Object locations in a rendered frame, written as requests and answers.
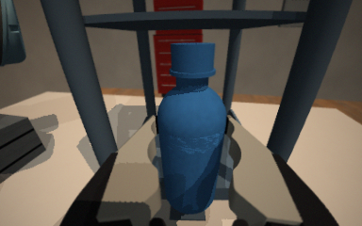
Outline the blue bottle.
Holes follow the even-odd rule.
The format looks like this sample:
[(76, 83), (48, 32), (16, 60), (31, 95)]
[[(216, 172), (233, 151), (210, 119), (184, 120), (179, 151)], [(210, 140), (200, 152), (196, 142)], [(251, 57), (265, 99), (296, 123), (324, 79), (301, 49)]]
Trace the blue bottle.
[(215, 43), (172, 43), (176, 87), (157, 111), (166, 198), (184, 214), (205, 211), (215, 197), (227, 115), (208, 86), (216, 73), (214, 54)]

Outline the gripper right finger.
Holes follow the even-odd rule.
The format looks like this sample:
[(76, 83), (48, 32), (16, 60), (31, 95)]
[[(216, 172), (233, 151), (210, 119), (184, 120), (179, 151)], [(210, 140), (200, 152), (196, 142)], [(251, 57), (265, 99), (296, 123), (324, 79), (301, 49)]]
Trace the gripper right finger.
[(249, 226), (339, 226), (287, 162), (230, 115), (225, 134), (234, 161), (228, 200), (237, 219)]

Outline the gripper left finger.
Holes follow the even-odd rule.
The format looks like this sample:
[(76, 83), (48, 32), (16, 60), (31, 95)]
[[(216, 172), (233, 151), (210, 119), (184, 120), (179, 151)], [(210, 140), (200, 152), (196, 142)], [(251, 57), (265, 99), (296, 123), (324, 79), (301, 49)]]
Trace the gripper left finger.
[[(155, 136), (154, 136), (155, 134)], [(111, 153), (59, 226), (149, 226), (161, 207), (156, 155), (157, 116)]]

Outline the dark blue shelving unit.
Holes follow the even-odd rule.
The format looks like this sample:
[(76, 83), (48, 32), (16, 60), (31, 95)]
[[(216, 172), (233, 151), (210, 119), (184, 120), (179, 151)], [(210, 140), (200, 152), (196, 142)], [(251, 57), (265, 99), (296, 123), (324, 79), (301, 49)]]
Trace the dark blue shelving unit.
[(304, 23), (288, 81), (267, 143), (286, 162), (294, 149), (337, 46), (353, 0), (310, 0), (307, 12), (245, 10), (148, 11), (145, 0), (133, 0), (134, 12), (82, 16), (79, 0), (41, 0), (58, 58), (99, 166), (118, 148), (113, 135), (86, 27), (136, 29), (148, 121), (156, 115), (148, 30), (230, 29), (222, 101), (231, 109), (242, 29)]

